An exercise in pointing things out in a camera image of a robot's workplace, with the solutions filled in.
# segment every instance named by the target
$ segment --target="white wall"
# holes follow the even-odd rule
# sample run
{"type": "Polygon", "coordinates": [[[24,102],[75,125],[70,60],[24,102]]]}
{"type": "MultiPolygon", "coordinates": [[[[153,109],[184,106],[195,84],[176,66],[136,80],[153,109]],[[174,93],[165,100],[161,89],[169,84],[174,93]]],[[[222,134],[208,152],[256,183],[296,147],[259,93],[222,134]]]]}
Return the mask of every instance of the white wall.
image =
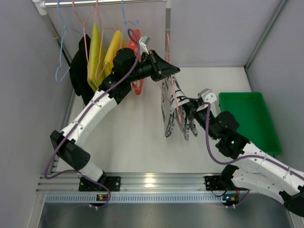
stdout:
{"type": "Polygon", "coordinates": [[[0,224],[22,228],[71,87],[55,82],[59,48],[30,0],[3,1],[0,21],[0,224]]]}
{"type": "MultiPolygon", "coordinates": [[[[243,66],[266,27],[280,0],[172,0],[171,49],[172,62],[180,67],[243,66]]],[[[120,5],[100,6],[106,26],[122,29],[120,5]]],[[[63,25],[57,9],[49,9],[56,28],[63,25]]],[[[90,7],[77,7],[82,19],[90,7]]],[[[149,48],[164,56],[164,3],[125,4],[129,20],[139,20],[143,34],[150,36],[149,48]]],[[[73,9],[63,8],[68,25],[81,30],[73,9]]],[[[94,16],[88,22],[91,34],[94,16]]],[[[107,45],[113,32],[106,31],[107,45]]],[[[66,40],[72,53],[76,52],[78,37],[71,32],[66,40]]]]}
{"type": "Polygon", "coordinates": [[[263,93],[288,165],[304,170],[304,1],[289,1],[253,62],[249,77],[263,93]]]}

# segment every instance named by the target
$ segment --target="black cloth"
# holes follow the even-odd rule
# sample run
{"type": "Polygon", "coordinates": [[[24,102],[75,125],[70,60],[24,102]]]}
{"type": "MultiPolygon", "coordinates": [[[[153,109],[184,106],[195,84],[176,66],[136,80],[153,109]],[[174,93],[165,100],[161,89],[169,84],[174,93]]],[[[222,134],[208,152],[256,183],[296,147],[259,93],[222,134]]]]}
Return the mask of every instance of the black cloth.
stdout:
{"type": "Polygon", "coordinates": [[[86,61],[85,39],[86,39],[88,56],[89,56],[91,39],[88,35],[85,35],[85,38],[82,37],[79,42],[79,50],[77,51],[71,62],[70,65],[71,68],[69,72],[75,93],[78,96],[81,96],[85,105],[87,105],[94,96],[94,91],[87,82],[87,61],[86,61]]]}

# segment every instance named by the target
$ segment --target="black and white patterned fabric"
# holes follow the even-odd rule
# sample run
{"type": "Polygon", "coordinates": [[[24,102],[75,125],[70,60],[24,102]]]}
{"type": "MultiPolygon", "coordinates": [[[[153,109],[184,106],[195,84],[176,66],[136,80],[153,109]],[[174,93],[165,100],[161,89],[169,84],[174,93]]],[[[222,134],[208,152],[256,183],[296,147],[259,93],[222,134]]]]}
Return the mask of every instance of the black and white patterned fabric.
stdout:
{"type": "Polygon", "coordinates": [[[174,120],[177,121],[180,131],[184,134],[185,140],[189,140],[189,131],[191,130],[194,136],[198,135],[195,127],[194,120],[190,121],[186,117],[185,110],[182,105],[190,102],[190,100],[182,92],[180,85],[175,76],[173,77],[174,87],[172,85],[171,77],[168,77],[162,81],[161,87],[161,111],[165,127],[165,136],[169,137],[174,127],[174,120]],[[178,101],[178,107],[176,106],[174,88],[178,101]],[[180,110],[182,122],[180,123],[177,108],[180,110]]]}

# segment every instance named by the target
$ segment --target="metal table surface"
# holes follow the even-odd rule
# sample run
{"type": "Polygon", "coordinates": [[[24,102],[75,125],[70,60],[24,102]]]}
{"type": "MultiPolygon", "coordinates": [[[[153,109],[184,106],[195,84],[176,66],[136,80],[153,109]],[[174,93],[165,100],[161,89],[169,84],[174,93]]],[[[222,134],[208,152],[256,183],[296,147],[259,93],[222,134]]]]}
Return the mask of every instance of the metal table surface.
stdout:
{"type": "Polygon", "coordinates": [[[39,228],[289,228],[287,211],[269,197],[250,194],[236,209],[221,204],[109,204],[96,211],[81,207],[59,218],[75,204],[46,203],[39,228]]]}

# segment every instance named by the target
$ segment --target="black mount bracket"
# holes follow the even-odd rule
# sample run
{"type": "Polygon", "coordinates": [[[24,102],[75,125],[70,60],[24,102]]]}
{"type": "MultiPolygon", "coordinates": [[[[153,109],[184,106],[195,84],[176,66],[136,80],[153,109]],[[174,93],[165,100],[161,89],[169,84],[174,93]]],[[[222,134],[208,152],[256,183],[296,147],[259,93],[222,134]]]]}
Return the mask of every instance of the black mount bracket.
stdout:
{"type": "Polygon", "coordinates": [[[284,200],[284,206],[292,213],[304,217],[304,210],[303,210],[303,205],[304,205],[304,187],[298,186],[299,193],[290,196],[287,192],[281,191],[279,192],[279,195],[284,200]]]}
{"type": "MultiPolygon", "coordinates": [[[[103,185],[105,185],[110,191],[120,191],[121,177],[106,177],[103,185]]],[[[80,178],[79,191],[106,191],[101,186],[90,182],[86,178],[80,178]]]]}
{"type": "Polygon", "coordinates": [[[221,179],[221,175],[205,176],[204,178],[207,191],[226,191],[237,189],[232,182],[223,181],[221,179]]]}
{"type": "MultiPolygon", "coordinates": [[[[136,60],[134,51],[130,48],[119,49],[113,59],[113,68],[98,90],[106,91],[121,80],[132,68],[136,60]]],[[[142,61],[136,64],[130,75],[119,86],[109,92],[109,97],[114,98],[119,104],[131,91],[131,82],[151,77],[153,81],[160,81],[170,75],[180,72],[180,69],[160,58],[154,50],[142,56],[142,61]]]]}

